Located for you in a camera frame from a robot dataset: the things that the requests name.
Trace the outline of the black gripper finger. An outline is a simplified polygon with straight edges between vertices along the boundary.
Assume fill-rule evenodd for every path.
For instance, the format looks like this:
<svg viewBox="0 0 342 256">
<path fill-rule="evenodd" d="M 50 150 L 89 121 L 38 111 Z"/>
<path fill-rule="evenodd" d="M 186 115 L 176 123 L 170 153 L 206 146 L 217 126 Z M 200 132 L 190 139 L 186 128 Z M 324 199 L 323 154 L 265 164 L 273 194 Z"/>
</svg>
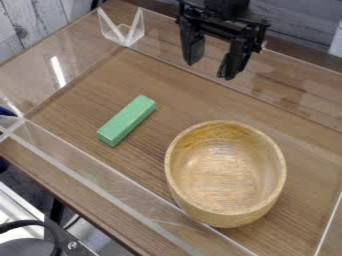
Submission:
<svg viewBox="0 0 342 256">
<path fill-rule="evenodd" d="M 244 70 L 251 56 L 249 42 L 237 37 L 229 42 L 229 51 L 225 53 L 218 65 L 216 76 L 232 80 L 238 72 Z"/>
<path fill-rule="evenodd" d="M 204 34 L 200 27 L 184 17 L 178 20 L 182 59 L 193 65 L 204 55 Z"/>
</svg>

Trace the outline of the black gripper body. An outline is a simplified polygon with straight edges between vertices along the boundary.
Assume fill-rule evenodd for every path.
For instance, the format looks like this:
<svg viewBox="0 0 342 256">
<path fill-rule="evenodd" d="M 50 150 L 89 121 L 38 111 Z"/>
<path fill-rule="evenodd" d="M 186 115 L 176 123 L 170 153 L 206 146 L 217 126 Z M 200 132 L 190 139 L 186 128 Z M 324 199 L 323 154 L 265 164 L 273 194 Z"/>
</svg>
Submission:
<svg viewBox="0 0 342 256">
<path fill-rule="evenodd" d="M 265 31 L 271 26 L 267 18 L 249 10 L 249 0 L 177 0 L 180 19 L 212 36 L 230 41 L 245 38 L 251 52 L 264 47 Z"/>
</svg>

